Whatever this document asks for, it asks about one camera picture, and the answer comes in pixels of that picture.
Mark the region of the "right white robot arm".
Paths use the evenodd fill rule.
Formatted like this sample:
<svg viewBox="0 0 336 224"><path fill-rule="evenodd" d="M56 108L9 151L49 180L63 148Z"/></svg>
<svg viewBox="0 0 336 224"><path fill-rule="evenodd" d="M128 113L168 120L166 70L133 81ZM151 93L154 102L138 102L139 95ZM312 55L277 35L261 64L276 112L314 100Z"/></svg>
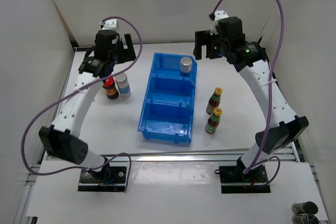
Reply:
<svg viewBox="0 0 336 224"><path fill-rule="evenodd" d="M194 56L202 57L206 47L209 59L225 58L245 80L257 100L266 121L265 130L256 133L256 143L237 161L236 177L247 182L255 168L271 154L294 142L308 127L305 116L298 116L282 95L271 73L265 50L258 42L247 42L238 17L210 15L210 30L195 33Z"/></svg>

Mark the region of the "blue-label shaker can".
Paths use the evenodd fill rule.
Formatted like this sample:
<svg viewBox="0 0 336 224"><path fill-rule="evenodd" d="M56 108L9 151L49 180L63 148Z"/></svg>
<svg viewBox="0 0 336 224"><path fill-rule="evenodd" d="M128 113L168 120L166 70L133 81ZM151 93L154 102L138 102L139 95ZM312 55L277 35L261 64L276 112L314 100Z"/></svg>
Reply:
<svg viewBox="0 0 336 224"><path fill-rule="evenodd" d="M180 74L189 76L192 70L193 60L190 57L183 57L180 60Z"/></svg>
<svg viewBox="0 0 336 224"><path fill-rule="evenodd" d="M123 98L128 98L131 95L131 90L128 82L128 77L125 73L121 73L114 78L118 89L119 93Z"/></svg>

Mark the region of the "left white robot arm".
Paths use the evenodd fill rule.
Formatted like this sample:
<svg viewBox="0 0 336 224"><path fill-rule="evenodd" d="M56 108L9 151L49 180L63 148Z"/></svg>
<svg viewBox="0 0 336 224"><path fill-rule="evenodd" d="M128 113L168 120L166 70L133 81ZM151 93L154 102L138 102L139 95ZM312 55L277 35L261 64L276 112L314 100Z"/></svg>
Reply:
<svg viewBox="0 0 336 224"><path fill-rule="evenodd" d="M110 165L80 140L80 130L105 77L116 64L133 61L136 56L130 34L121 39L116 31L102 29L94 42L78 69L74 88L79 92L65 101L49 127L41 127L39 137L48 155L77 164L98 182L105 182L110 176Z"/></svg>

